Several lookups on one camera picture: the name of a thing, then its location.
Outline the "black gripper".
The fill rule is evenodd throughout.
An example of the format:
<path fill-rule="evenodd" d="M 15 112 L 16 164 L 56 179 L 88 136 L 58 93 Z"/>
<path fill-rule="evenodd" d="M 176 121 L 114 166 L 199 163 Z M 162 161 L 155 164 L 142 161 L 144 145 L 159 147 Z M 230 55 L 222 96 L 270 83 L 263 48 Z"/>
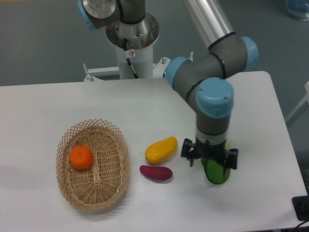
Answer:
<path fill-rule="evenodd" d="M 216 161 L 219 165 L 224 167 L 224 174 L 227 170 L 238 168 L 238 154 L 237 148 L 225 150 L 226 140 L 217 145 L 211 145 L 208 140 L 201 142 L 196 139 L 193 143 L 188 138 L 185 138 L 182 146 L 181 157 L 186 158 L 190 162 L 190 167 L 193 166 L 196 159 L 209 159 Z"/>

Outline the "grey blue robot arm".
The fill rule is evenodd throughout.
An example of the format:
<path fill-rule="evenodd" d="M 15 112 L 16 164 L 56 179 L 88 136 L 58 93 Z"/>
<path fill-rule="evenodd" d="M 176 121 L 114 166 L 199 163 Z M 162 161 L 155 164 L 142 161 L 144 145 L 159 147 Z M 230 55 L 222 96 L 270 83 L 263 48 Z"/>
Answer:
<path fill-rule="evenodd" d="M 224 171 L 237 168 L 238 150 L 225 150 L 234 104 L 227 79 L 257 63 L 256 43 L 239 37 L 216 0 L 186 0 L 194 25 L 208 50 L 199 60 L 177 57 L 164 70 L 166 78 L 196 113 L 196 141 L 185 139 L 181 156 L 190 162 L 213 160 Z M 90 29 L 106 29 L 119 52 L 121 79 L 153 77 L 151 48 L 159 35 L 157 20 L 145 10 L 143 0 L 80 0 L 77 6 Z"/>

